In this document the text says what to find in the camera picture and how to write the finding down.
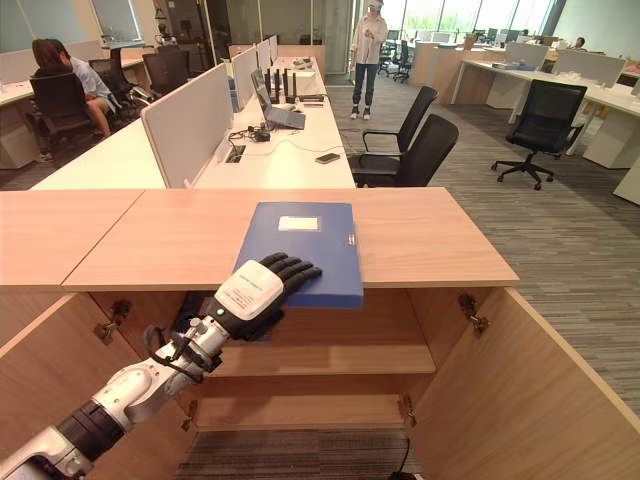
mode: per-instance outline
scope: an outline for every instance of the person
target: person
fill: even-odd
[[[367,90],[364,96],[365,120],[371,118],[371,104],[373,103],[373,86],[378,72],[380,60],[380,46],[387,39],[387,22],[380,15],[382,0],[369,0],[369,12],[359,22],[353,34],[351,45],[351,69],[355,66],[356,84],[353,89],[353,108],[351,118],[356,119],[360,114],[359,105],[362,96],[362,84],[365,73],[367,75]]]
[[[107,112],[111,110],[115,112],[115,106],[109,100],[111,90],[104,84],[100,75],[91,68],[91,66],[79,58],[72,57],[60,40],[55,38],[48,39],[55,47],[64,65],[70,67],[73,73],[82,82],[84,96],[89,107],[89,116],[98,126],[102,135],[107,138],[111,135],[109,122],[107,121]]]
[[[576,43],[573,45],[573,47],[570,47],[571,50],[579,50],[581,52],[586,52],[587,49],[583,48],[584,47],[584,42],[585,42],[584,37],[576,38]]]
[[[158,24],[158,31],[160,31],[160,35],[156,35],[156,42],[158,42],[158,45],[178,44],[176,37],[174,37],[167,31],[167,26],[164,23]]]

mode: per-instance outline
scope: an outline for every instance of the robotic arm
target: robotic arm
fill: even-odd
[[[321,274],[311,263],[285,253],[248,261],[218,289],[209,315],[191,320],[186,334],[174,333],[165,343],[162,330],[149,327],[144,341],[150,357],[117,372],[72,415],[2,462],[0,478],[84,478],[126,433],[213,372],[229,338],[260,338],[283,318],[286,298]],[[155,352],[154,336],[162,344]]]

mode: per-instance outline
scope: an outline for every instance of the black glove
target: black glove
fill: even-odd
[[[244,264],[214,296],[209,315],[234,340],[262,337],[284,317],[280,307],[287,297],[322,274],[313,264],[286,253],[274,253],[259,263]]]

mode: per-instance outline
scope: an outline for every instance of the door hinge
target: door hinge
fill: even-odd
[[[99,323],[93,327],[93,333],[102,340],[102,343],[109,345],[113,341],[113,332],[120,328],[122,321],[129,316],[133,303],[131,300],[122,298],[116,300],[111,305],[111,320],[107,323]]]
[[[182,425],[180,426],[180,428],[182,428],[182,430],[184,430],[185,432],[188,432],[189,429],[191,428],[191,425],[193,425],[193,419],[196,416],[196,412],[198,411],[198,401],[197,400],[191,400],[189,402],[189,408],[187,408],[187,419],[182,422]]]
[[[402,399],[398,402],[400,407],[400,415],[404,420],[404,423],[410,427],[415,427],[418,424],[416,420],[416,412],[413,410],[413,403],[409,395],[403,395]]]
[[[475,297],[468,293],[464,293],[458,297],[458,304],[462,309],[462,313],[464,313],[467,320],[473,325],[473,333],[476,338],[480,338],[484,331],[489,328],[490,323],[485,317],[478,316],[476,303]]]

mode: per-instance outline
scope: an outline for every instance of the seated person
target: seated person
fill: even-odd
[[[586,52],[587,49],[583,48],[584,46],[584,37],[578,37],[576,38],[576,43],[573,45],[573,47],[569,47],[570,50],[578,50],[580,52]]]
[[[60,73],[73,72],[80,79],[85,92],[85,99],[89,110],[89,116],[97,125],[102,135],[106,138],[111,135],[106,113],[115,107],[108,97],[111,91],[104,84],[100,76],[88,63],[72,58],[64,45],[58,40],[34,40],[33,54],[40,67],[35,76],[59,75]]]

